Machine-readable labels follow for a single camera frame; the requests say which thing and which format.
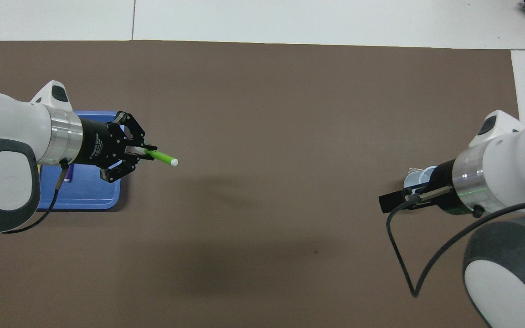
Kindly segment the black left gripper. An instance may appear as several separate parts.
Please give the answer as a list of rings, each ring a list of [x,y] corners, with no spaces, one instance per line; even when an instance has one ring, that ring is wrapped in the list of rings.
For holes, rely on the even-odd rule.
[[[82,144],[78,153],[78,163],[100,167],[100,178],[108,183],[131,174],[141,160],[153,161],[149,155],[124,154],[125,142],[129,147],[157,151],[158,147],[145,141],[146,132],[133,114],[118,111],[114,123],[81,118]],[[127,137],[121,125],[130,133]]]

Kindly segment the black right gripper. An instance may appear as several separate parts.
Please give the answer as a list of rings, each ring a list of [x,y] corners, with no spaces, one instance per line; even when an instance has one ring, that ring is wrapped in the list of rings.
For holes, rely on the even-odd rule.
[[[451,215],[464,215],[465,204],[458,197],[453,185],[454,162],[455,159],[452,159],[439,164],[432,172],[424,190],[425,193],[428,193],[444,187],[450,187],[450,191],[423,203],[428,206],[435,205]],[[407,188],[379,196],[379,206],[383,214],[389,214],[397,207],[400,207],[401,210],[412,210],[419,201],[420,195],[414,189]]]

